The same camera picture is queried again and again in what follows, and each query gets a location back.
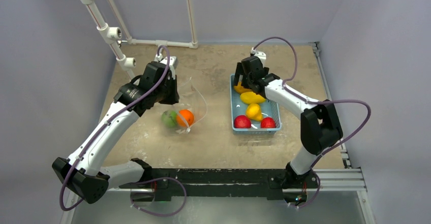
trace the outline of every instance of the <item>clear plastic bag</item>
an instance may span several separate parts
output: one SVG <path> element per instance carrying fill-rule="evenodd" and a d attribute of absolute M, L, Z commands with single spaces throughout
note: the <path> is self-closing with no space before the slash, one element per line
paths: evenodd
<path fill-rule="evenodd" d="M 158 104 L 153 112 L 159 114 L 161 126 L 166 128 L 168 133 L 189 133 L 192 126 L 205 117 L 207 104 L 202 94 L 193 85 L 192 78 L 180 85 L 177 90 L 179 103 Z"/>

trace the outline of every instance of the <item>toy fruit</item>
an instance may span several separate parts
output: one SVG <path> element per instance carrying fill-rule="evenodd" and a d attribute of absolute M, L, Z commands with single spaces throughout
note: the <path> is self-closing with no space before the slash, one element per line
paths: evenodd
<path fill-rule="evenodd" d="M 261 121 L 263 119 L 260 106 L 255 103 L 252 103 L 247 107 L 245 115 L 251 120 Z"/>
<path fill-rule="evenodd" d="M 245 93 L 245 92 L 250 92 L 250 91 L 252 91 L 251 89 L 249 89 L 249 88 L 244 88 L 242 85 L 241 85 L 241 81 L 239 81 L 238 82 L 238 85 L 234 85 L 233 86 L 233 89 L 238 93 L 238 94 L 242 94 L 242 93 Z"/>
<path fill-rule="evenodd" d="M 264 97 L 262 97 L 258 94 L 255 94 L 253 91 L 242 93 L 239 96 L 239 98 L 241 99 L 242 102 L 244 102 L 247 105 L 252 104 L 252 103 L 258 104 L 258 103 L 265 102 Z"/>
<path fill-rule="evenodd" d="M 275 128 L 275 121 L 271 117 L 265 117 L 260 122 L 260 128 L 261 129 L 274 129 Z"/>
<path fill-rule="evenodd" d="M 193 121 L 195 120 L 195 116 L 193 115 L 193 113 L 189 110 L 180 110 L 179 113 L 181 114 L 181 116 L 184 117 L 184 119 L 187 121 L 187 124 L 189 124 L 189 126 L 191 126 L 193 124 Z M 186 126 L 186 124 L 182 121 L 180 116 L 176 116 L 176 122 L 178 123 L 178 125 L 180 126 Z"/>
<path fill-rule="evenodd" d="M 175 127 L 177 126 L 176 122 L 176 112 L 172 110 L 167 110 L 162 114 L 162 122 L 167 127 Z"/>
<path fill-rule="evenodd" d="M 252 127 L 252 121 L 244 115 L 237 116 L 233 120 L 233 127 L 236 129 L 249 129 Z"/>

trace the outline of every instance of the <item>green fruit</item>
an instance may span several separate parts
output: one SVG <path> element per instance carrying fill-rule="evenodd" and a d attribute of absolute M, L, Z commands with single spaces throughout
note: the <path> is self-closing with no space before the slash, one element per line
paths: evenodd
<path fill-rule="evenodd" d="M 163 112 L 162 114 L 162 122 L 167 127 L 175 127 L 177 126 L 176 122 L 176 112 L 172 110 L 168 110 Z"/>

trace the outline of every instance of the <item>blue basket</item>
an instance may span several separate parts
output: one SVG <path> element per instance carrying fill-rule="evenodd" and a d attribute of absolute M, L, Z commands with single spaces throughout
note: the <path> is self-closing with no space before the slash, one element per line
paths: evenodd
<path fill-rule="evenodd" d="M 234 74 L 230 75 L 230 106 L 232 115 L 232 129 L 234 134 L 275 134 L 282 128 L 280 120 L 279 105 L 274 101 L 266 100 L 259 104 L 264 117 L 272 117 L 275 121 L 276 128 L 274 129 L 261 129 L 260 122 L 252 120 L 251 129 L 236 129 L 233 126 L 233 120 L 239 115 L 245 115 L 247 104 L 244 104 L 239 98 L 239 94 L 233 89 Z"/>

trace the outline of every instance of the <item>robotic arm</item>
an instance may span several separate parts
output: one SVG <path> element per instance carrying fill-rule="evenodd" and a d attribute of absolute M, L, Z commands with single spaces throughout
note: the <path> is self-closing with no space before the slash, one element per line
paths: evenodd
<path fill-rule="evenodd" d="M 112 115 L 139 99 L 155 85 L 163 74 L 167 65 L 167 58 L 161 62 L 152 61 L 147 64 L 143 75 L 135 77 L 130 83 L 123 85 L 119 89 L 107 114 L 86 141 L 75 152 L 70 154 L 67 159 L 58 157 L 52 164 L 54 172 L 60 181 L 64 182 L 68 171 L 72 167 L 71 163 L 79 159 L 79 163 L 73 169 L 67 187 L 88 203 L 92 204 L 99 200 L 109 188 L 118 187 L 125 183 L 149 180 L 151 178 L 151 167 L 137 158 L 131 159 L 122 165 L 112 167 L 101 166 L 108 153 L 124 132 L 146 110 L 153 107 L 157 102 L 168 105 L 178 103 L 179 95 L 175 75 L 178 60 L 176 57 L 170 57 L 169 64 L 167 75 L 153 92 L 136 105 L 117 115 L 114 120 L 108 123 L 107 121 Z M 99 133 L 85 154 L 79 157 L 88 141 L 104 124 L 108 126 Z"/>
<path fill-rule="evenodd" d="M 318 100 L 284 85 L 291 92 L 305 98 L 306 102 L 300 100 L 283 88 L 283 81 L 279 76 L 269 74 L 269 68 L 263 65 L 265 60 L 266 55 L 263 52 L 256 52 L 238 62 L 234 84 L 241 81 L 243 87 L 277 102 L 300 119 L 302 147 L 296 157 L 286 165 L 282 187 L 288 188 L 289 184 L 297 183 L 308 175 L 319 154 L 340 140 L 343 131 L 334 104 L 311 105 L 309 102 Z"/>

